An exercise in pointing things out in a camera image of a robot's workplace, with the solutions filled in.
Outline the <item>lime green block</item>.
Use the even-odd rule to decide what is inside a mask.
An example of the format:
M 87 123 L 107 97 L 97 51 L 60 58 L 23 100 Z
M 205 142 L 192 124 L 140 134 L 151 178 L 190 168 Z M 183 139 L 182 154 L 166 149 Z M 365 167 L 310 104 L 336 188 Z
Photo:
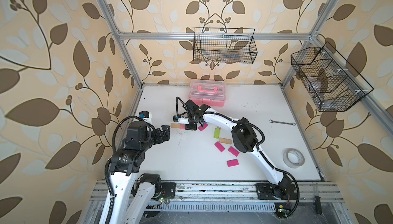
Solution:
M 215 128 L 215 131 L 214 131 L 214 134 L 213 134 L 214 139 L 218 140 L 220 138 L 220 133 L 221 133 L 221 129 L 220 128 Z

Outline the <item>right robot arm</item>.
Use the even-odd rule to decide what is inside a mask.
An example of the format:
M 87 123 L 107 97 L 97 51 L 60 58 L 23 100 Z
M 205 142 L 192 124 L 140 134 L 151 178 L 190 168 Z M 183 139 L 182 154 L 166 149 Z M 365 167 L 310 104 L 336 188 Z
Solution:
M 184 102 L 180 97 L 176 97 L 176 114 L 173 120 L 191 131 L 197 130 L 198 125 L 207 123 L 231 132 L 235 149 L 255 159 L 269 182 L 270 193 L 275 198 L 290 199 L 294 196 L 297 201 L 300 200 L 300 189 L 295 177 L 275 166 L 261 148 L 261 144 L 265 142 L 264 133 L 245 117 L 232 118 L 218 113 L 208 105 L 199 106 L 192 100 Z

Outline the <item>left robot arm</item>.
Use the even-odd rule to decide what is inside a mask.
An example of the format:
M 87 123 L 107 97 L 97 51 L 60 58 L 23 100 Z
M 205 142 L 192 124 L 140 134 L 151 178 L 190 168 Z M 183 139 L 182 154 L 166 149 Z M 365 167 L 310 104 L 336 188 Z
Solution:
M 138 224 L 151 199 L 161 193 L 158 174 L 140 175 L 140 166 L 148 149 L 170 139 L 171 128 L 129 117 L 125 138 L 104 168 L 107 197 L 100 218 L 101 224 Z

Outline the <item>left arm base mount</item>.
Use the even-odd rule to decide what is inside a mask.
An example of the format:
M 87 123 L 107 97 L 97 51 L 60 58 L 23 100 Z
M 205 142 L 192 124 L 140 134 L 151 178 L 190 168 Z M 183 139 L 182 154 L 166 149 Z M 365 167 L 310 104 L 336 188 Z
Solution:
M 144 182 L 137 188 L 135 199 L 138 203 L 149 204 L 153 202 L 155 204 L 168 204 L 171 199 L 175 197 L 176 194 L 176 183 L 160 183 L 154 184 L 150 182 Z

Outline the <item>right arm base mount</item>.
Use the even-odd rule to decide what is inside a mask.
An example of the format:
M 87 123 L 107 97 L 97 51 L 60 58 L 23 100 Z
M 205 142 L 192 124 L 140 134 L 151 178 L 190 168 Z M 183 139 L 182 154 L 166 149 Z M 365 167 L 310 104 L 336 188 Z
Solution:
M 296 200 L 299 192 L 294 183 L 287 186 L 286 190 L 269 183 L 257 183 L 255 188 L 259 200 Z

